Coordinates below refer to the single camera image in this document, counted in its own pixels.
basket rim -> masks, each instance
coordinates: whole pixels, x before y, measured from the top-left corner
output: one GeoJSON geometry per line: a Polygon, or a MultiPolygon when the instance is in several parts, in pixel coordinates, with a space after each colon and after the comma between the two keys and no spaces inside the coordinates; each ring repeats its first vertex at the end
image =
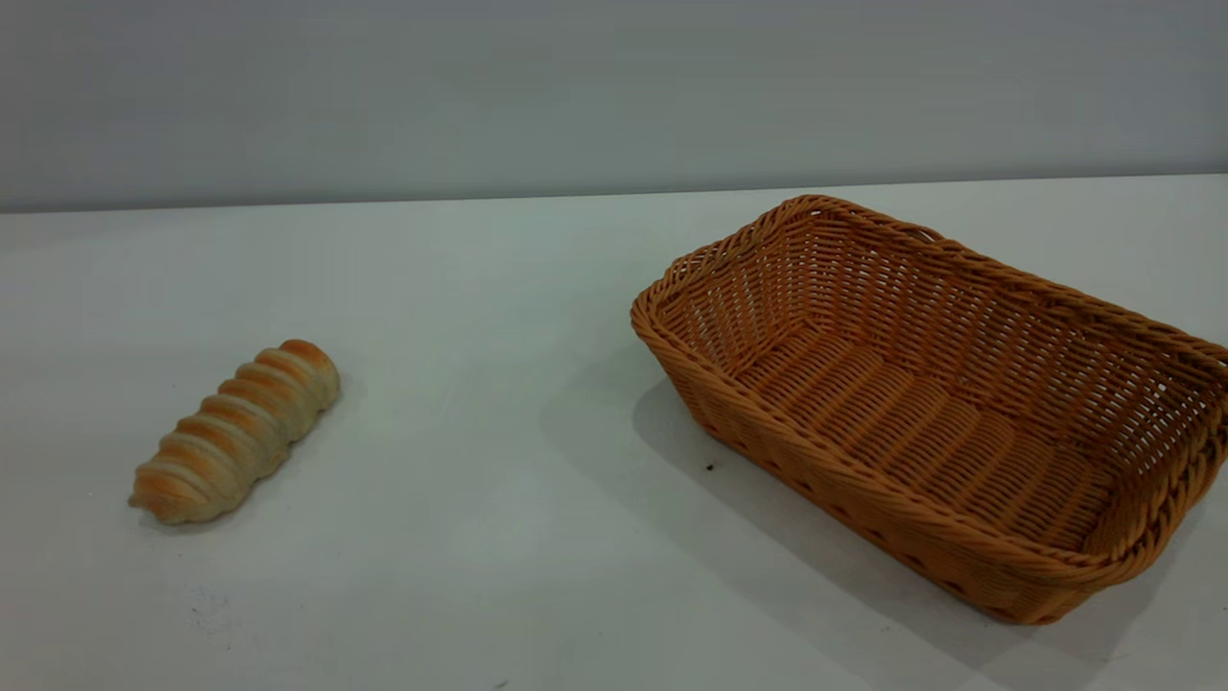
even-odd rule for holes
{"type": "MultiPolygon", "coordinates": [[[[939,538],[996,561],[1006,562],[1038,581],[1050,583],[1071,585],[1119,583],[1133,578],[1148,567],[1163,550],[1189,508],[1210,487],[1214,473],[1223,460],[1222,448],[1212,450],[1211,468],[1202,469],[1205,471],[1202,492],[1190,493],[1186,491],[1189,468],[1183,469],[1184,473],[1174,474],[1164,488],[1165,492],[1163,492],[1167,495],[1165,501],[1152,502],[1152,511],[1147,520],[1140,522],[1111,550],[1090,554],[1051,547],[995,529],[976,517],[955,512],[950,507],[916,493],[885,474],[857,461],[822,434],[806,430],[777,411],[759,394],[729,377],[709,358],[691,349],[677,333],[659,320],[659,307],[669,302],[682,288],[694,281],[702,280],[713,270],[740,260],[749,252],[769,242],[780,232],[782,225],[796,222],[815,212],[835,215],[860,227],[872,227],[877,232],[892,233],[895,238],[903,239],[911,250],[941,254],[944,260],[955,266],[971,269],[974,272],[1003,285],[1019,287],[1020,291],[1039,292],[1045,299],[1036,301],[1038,312],[1050,312],[1055,307],[1056,309],[1070,309],[1089,317],[1089,324],[1106,326],[1110,329],[1108,333],[1127,333],[1158,345],[1164,352],[1180,358],[1186,367],[1196,367],[1226,384],[1218,415],[1223,420],[1222,425],[1228,426],[1228,350],[1173,325],[1156,322],[1073,287],[979,254],[955,241],[943,238],[932,228],[900,221],[828,195],[807,194],[785,200],[729,237],[675,259],[666,275],[653,281],[636,297],[631,308],[631,320],[636,333],[658,357],[663,353],[680,356],[680,358],[673,358],[675,365],[695,377],[731,390],[747,406],[748,412],[760,419],[766,416],[769,421],[775,423],[772,425],[774,430],[777,433],[783,433],[785,441],[803,446],[810,455],[829,459],[831,463],[825,464],[825,471],[845,476],[860,490],[878,495],[878,498],[884,500],[884,508],[926,527],[939,538]]],[[[1208,414],[1214,415],[1216,411],[1208,409],[1208,414]]],[[[1206,443],[1207,448],[1217,443],[1214,434],[1210,437],[1212,439],[1206,443]]],[[[1195,457],[1186,466],[1195,465],[1205,455],[1196,454],[1195,457]]]]}

brown wicker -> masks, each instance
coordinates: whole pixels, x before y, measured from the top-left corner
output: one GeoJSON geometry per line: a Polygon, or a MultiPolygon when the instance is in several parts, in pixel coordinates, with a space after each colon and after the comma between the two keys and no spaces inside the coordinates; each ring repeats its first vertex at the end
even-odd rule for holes
{"type": "Polygon", "coordinates": [[[1001,619],[1160,554],[1228,449],[1228,351],[831,196],[675,260],[631,309],[706,431],[1001,619]]]}

woven basket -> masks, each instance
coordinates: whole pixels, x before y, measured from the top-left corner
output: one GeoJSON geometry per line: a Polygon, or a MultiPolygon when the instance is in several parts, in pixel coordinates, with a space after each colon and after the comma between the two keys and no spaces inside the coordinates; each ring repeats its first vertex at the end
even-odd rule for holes
{"type": "Polygon", "coordinates": [[[691,416],[997,617],[1160,554],[1228,449],[1228,351],[830,196],[675,260],[631,309],[691,416]]]}

rectangular basket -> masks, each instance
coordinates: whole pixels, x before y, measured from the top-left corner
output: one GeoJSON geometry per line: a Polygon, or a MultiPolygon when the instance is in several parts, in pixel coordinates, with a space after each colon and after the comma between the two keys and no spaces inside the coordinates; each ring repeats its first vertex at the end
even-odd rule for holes
{"type": "Polygon", "coordinates": [[[1228,449],[1228,351],[830,196],[631,320],[695,421],[949,593],[1049,623],[1133,578],[1228,449]]]}

golden brown crust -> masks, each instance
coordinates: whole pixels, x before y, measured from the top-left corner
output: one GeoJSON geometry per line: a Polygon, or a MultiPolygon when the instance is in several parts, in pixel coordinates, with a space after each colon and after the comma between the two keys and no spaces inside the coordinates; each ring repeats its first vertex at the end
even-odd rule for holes
{"type": "Polygon", "coordinates": [[[237,507],[336,399],[333,362],[306,340],[264,351],[162,438],[136,469],[128,503],[160,522],[206,522],[237,507]]]}

